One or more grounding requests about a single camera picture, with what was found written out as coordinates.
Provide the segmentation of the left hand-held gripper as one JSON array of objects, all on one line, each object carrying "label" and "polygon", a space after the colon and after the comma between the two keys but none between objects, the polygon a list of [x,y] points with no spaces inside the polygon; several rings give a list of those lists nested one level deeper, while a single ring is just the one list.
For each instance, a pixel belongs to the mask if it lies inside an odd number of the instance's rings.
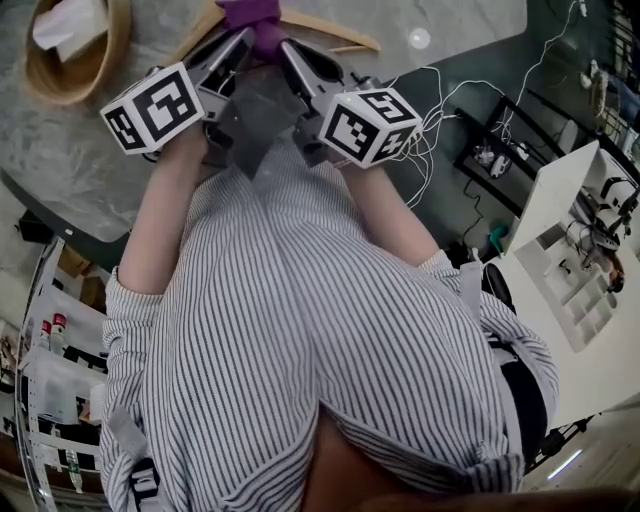
[{"label": "left hand-held gripper", "polygon": [[209,37],[184,62],[153,69],[106,105],[101,117],[123,152],[158,154],[194,124],[210,145],[230,149],[233,139],[219,125],[237,76],[253,60],[255,38],[251,27]]}]

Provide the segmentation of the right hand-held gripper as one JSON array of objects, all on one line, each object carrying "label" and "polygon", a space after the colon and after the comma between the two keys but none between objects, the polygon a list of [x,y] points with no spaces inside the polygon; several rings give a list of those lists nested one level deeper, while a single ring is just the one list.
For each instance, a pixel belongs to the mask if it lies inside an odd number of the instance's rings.
[{"label": "right hand-held gripper", "polygon": [[285,39],[277,56],[291,92],[308,110],[296,122],[292,138],[309,165],[327,160],[333,150],[368,169],[398,156],[422,131],[422,118],[404,97],[370,79],[317,95],[315,86],[343,83],[341,65],[327,52]]}]

